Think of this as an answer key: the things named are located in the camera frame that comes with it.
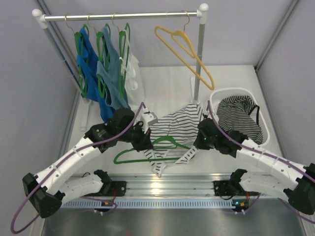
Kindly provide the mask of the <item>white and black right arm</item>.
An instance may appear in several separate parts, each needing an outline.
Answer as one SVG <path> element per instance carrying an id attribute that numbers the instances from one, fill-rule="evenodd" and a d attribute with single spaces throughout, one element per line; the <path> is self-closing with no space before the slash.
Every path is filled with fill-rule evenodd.
<path id="1" fill-rule="evenodd" d="M 199 150 L 215 149 L 221 154 L 247 162 L 263 170 L 262 174 L 245 169 L 235 170 L 227 181 L 224 196 L 245 192 L 267 194 L 287 202 L 295 210 L 312 215 L 315 212 L 315 165 L 291 162 L 262 148 L 239 131 L 222 133 L 211 118 L 197 126 L 194 146 Z"/>

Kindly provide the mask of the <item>white black striped tank top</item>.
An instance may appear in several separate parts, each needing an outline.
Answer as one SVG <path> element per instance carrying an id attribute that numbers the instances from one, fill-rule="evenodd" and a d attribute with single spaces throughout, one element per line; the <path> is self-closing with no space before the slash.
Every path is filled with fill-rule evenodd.
<path id="1" fill-rule="evenodd" d="M 149 162 L 152 166 L 152 171 L 156 176 L 161 177 L 166 168 L 171 168 L 176 165 L 188 164 L 194 158 L 197 148 L 193 146 L 196 140 L 198 129 L 197 126 L 202 120 L 203 108 L 195 103 L 190 103 L 174 113 L 168 114 L 158 119 L 158 122 L 151 126 L 151 142 L 158 137 L 167 135 L 168 126 L 171 123 L 170 136 L 187 147 L 190 150 L 183 148 L 171 150 L 145 150 L 144 155 L 151 159 L 154 158 L 180 158 L 175 161 L 160 161 Z"/>

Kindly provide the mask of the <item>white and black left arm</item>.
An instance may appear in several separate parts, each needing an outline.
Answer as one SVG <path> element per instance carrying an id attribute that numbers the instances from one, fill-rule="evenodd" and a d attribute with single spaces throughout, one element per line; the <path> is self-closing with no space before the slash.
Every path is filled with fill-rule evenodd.
<path id="1" fill-rule="evenodd" d="M 25 175 L 22 182 L 27 199 L 41 218 L 48 218 L 73 199 L 107 196 L 112 191 L 112 180 L 107 172 L 96 170 L 75 180 L 70 177 L 118 142 L 130 143 L 136 151 L 152 149 L 150 127 L 157 120 L 147 108 L 137 113 L 128 108 L 116 110 L 106 123 L 93 125 L 55 163 L 35 175 Z"/>

